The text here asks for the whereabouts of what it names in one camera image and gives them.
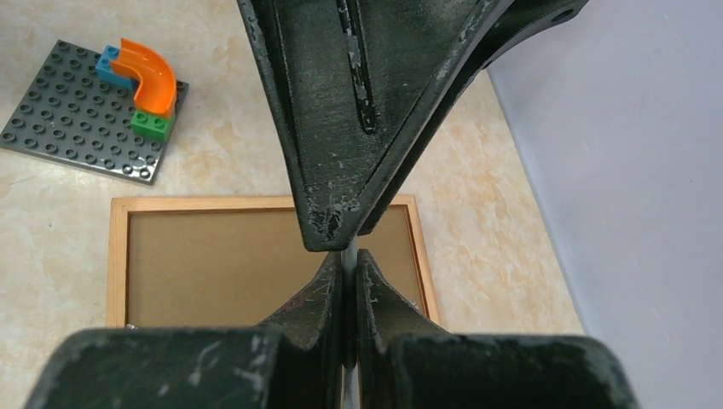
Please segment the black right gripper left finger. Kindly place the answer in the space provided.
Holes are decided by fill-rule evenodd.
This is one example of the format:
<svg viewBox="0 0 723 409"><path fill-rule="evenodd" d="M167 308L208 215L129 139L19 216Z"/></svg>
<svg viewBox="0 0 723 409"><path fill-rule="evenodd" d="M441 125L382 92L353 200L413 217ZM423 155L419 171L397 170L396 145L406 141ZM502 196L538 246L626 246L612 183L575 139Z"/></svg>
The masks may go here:
<svg viewBox="0 0 723 409"><path fill-rule="evenodd" d="M29 408L338 408L341 262L259 324L93 328L50 356Z"/></svg>

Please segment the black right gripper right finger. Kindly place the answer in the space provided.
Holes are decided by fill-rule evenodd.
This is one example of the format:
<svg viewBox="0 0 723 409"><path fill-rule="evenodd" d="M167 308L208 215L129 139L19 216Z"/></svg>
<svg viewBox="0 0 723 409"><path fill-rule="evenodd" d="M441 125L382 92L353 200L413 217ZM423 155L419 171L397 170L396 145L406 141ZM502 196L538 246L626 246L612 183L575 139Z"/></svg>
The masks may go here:
<svg viewBox="0 0 723 409"><path fill-rule="evenodd" d="M621 362L580 336L454 334L357 258L356 310L365 408L635 408Z"/></svg>

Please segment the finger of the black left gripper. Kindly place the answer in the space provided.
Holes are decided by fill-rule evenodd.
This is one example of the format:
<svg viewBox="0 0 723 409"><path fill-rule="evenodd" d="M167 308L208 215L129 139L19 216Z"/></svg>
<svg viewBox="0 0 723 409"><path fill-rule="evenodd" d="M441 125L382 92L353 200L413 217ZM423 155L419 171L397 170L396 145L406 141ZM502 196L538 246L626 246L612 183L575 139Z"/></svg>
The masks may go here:
<svg viewBox="0 0 723 409"><path fill-rule="evenodd" d="M241 1L304 247L362 230L507 1Z"/></svg>
<svg viewBox="0 0 723 409"><path fill-rule="evenodd" d="M359 234L370 234L417 164L456 101L477 74L522 41L576 17L587 0L517 0L492 25L461 67L420 136L363 223Z"/></svg>

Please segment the red wooden photo frame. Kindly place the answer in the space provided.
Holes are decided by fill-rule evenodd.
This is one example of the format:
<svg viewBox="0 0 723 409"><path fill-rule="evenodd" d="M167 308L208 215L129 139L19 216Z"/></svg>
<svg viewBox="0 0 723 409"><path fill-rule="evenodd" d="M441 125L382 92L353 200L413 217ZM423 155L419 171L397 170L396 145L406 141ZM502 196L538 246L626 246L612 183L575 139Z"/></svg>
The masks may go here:
<svg viewBox="0 0 723 409"><path fill-rule="evenodd" d="M307 285L292 198L135 197L111 202L110 327L246 326Z"/></svg>

